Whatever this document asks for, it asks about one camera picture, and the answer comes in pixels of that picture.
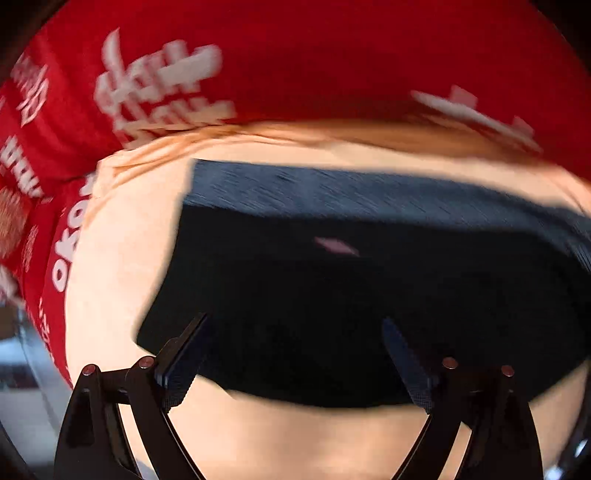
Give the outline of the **dark navy patterned pants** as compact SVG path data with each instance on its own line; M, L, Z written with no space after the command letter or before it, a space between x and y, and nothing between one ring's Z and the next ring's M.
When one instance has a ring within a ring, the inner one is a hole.
M200 314L198 372L227 390L404 404L391 321L425 367L509 364L534 398L590 356L590 222L448 180L201 161L137 342Z

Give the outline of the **cream sofa cushion cover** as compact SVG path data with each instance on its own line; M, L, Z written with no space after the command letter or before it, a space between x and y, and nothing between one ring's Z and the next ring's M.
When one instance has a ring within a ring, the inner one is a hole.
M259 123L166 136L103 159L66 292L66 355L77 374L126 368L164 275L197 159L432 174L590 210L590 185L459 124ZM425 416L413 407L328 411L229 395L197 379L171 414L211 479L387 479Z

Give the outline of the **red blanket with white text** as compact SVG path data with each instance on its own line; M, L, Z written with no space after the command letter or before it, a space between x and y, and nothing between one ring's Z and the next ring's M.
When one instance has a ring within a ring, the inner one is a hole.
M514 147L530 190L590 208L590 76L527 1L69 1L1 85L1 183L32 211L6 259L51 360L66 362L65 290L103 159L277 128Z

